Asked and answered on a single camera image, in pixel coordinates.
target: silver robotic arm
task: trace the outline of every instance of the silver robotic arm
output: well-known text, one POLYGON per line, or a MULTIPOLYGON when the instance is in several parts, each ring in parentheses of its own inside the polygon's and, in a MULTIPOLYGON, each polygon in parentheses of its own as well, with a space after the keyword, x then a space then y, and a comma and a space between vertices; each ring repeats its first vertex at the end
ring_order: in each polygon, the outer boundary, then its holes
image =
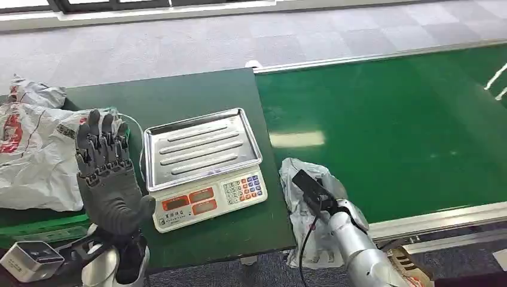
POLYGON ((303 199, 314 215, 328 223, 356 287, 408 287, 387 255, 368 236, 369 225, 359 208, 346 199, 335 199, 303 170, 292 181, 303 191, 303 199))

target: white plastic bag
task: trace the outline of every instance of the white plastic bag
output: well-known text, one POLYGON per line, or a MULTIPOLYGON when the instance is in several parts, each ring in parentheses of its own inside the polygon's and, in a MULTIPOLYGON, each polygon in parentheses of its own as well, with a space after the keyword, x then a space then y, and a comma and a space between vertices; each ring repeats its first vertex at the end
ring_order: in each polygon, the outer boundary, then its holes
MULTIPOLYGON (((313 179, 321 179, 322 185, 337 199, 347 198, 345 188, 338 179, 330 174, 327 168, 306 163, 296 158, 286 158, 282 161, 280 181, 282 182, 287 208, 291 212, 292 230, 298 245, 296 249, 290 251, 287 257, 287 264, 291 267, 299 267, 300 248, 315 219, 303 200, 303 191, 292 183, 292 178, 301 169, 306 171, 313 179)), ((340 250, 330 232, 331 230, 329 230, 327 224, 317 220, 315 230, 311 232, 304 248, 304 267, 327 268, 343 265, 340 250)))
MULTIPOLYGON (((99 109, 101 115, 115 109, 99 109)), ((0 207, 80 210, 75 131, 90 111, 0 106, 0 207)), ((121 122, 115 117, 113 128, 121 122)))
POLYGON ((61 108, 67 93, 64 87, 49 87, 14 74, 8 102, 29 103, 47 108, 61 108))

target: table leg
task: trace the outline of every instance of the table leg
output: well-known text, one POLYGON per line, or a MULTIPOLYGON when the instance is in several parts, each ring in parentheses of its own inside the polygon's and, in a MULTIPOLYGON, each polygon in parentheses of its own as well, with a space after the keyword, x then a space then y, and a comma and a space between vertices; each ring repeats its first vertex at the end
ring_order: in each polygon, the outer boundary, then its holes
POLYGON ((243 258, 240 258, 240 261, 241 261, 241 264, 250 266, 253 263, 257 262, 257 256, 243 257, 243 258))

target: digital scale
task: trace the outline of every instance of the digital scale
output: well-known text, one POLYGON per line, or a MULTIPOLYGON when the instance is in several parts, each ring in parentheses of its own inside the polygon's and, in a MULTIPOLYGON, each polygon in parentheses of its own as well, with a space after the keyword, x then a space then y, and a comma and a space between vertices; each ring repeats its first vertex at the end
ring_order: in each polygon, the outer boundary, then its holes
POLYGON ((268 197, 262 155, 241 108, 148 128, 144 144, 146 188, 161 233, 268 197))

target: metal tray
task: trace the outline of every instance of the metal tray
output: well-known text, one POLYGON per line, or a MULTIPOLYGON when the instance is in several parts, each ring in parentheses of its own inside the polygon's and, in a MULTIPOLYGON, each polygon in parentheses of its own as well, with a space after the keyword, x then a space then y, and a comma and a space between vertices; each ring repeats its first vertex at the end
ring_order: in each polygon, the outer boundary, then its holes
POLYGON ((262 162, 241 108, 150 127, 145 130, 144 144, 149 192, 262 162))

